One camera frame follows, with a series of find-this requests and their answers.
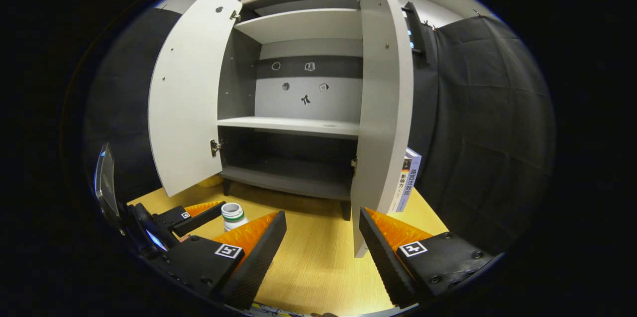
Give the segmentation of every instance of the bottle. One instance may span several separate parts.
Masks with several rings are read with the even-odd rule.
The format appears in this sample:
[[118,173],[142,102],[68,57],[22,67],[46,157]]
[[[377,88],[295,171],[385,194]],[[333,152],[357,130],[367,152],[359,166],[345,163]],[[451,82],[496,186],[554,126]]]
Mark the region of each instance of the bottle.
[[243,213],[243,209],[236,202],[223,204],[221,206],[221,216],[223,217],[223,231],[225,232],[249,222]]

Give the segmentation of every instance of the wooden table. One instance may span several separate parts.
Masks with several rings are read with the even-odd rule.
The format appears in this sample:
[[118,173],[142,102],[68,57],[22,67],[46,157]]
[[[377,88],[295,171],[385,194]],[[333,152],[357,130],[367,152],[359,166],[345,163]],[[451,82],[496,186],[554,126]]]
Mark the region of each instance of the wooden table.
[[[223,200],[239,203],[250,220],[284,210],[287,232],[255,301],[297,313],[332,312],[341,316],[394,307],[371,255],[353,257],[352,222],[343,220],[339,201],[235,182],[230,194],[223,196],[221,185],[193,186],[169,199],[161,188],[130,204],[142,203],[150,213],[162,213],[175,206]],[[448,231],[416,189],[404,212],[389,215],[433,235]],[[217,217],[191,234],[205,238],[221,235],[223,219]]]

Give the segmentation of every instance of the metal hinge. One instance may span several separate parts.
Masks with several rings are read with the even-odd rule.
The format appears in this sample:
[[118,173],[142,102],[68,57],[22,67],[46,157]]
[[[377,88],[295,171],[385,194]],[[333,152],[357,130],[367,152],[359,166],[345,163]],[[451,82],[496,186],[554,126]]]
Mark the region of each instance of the metal hinge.
[[235,11],[232,11],[232,15],[230,15],[230,20],[232,20],[233,18],[236,18],[237,22],[241,22],[241,15],[237,13],[236,9]]
[[354,168],[353,177],[356,177],[356,166],[358,165],[358,157],[352,159],[352,167]]
[[210,151],[212,152],[212,156],[216,156],[216,152],[221,150],[221,142],[217,143],[214,139],[210,140]]

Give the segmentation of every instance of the cabinet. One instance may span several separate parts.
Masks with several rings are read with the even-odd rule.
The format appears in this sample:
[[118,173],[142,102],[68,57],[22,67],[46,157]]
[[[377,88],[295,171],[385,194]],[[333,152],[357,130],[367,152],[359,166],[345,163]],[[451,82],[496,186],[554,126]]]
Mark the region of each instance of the cabinet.
[[155,167],[168,196],[221,174],[350,202],[362,256],[358,210],[389,209],[413,84],[398,0],[197,0],[153,71]]

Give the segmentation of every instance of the book spine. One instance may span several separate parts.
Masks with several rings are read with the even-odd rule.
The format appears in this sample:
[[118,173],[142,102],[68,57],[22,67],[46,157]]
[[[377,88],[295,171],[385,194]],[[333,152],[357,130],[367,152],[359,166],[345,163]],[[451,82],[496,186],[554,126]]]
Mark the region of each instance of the book spine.
[[395,212],[403,212],[405,210],[405,206],[407,206],[407,201],[409,201],[409,196],[412,193],[412,189],[414,188],[414,183],[416,182],[416,176],[418,176],[418,170],[421,165],[421,156],[413,156],[412,164],[408,171],[407,182],[405,183],[405,188],[403,193],[401,194],[400,200],[398,201],[398,205],[396,206]]
[[392,200],[391,205],[389,206],[389,212],[396,212],[398,209],[398,205],[400,204],[400,200],[403,197],[403,193],[405,192],[405,185],[407,182],[407,176],[409,175],[409,169],[412,165],[412,159],[405,157],[403,161],[403,168],[401,169],[400,176],[398,178],[398,184],[396,185],[396,192],[394,193],[394,199]]

